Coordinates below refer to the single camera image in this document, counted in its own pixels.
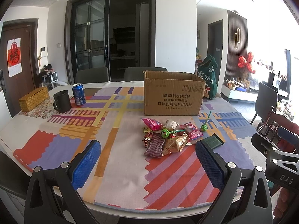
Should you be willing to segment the person's right hand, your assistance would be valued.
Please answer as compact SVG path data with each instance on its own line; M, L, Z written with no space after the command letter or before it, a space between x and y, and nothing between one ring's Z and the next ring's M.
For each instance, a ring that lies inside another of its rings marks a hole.
M273 215L285 223L298 223L298 194L281 188Z

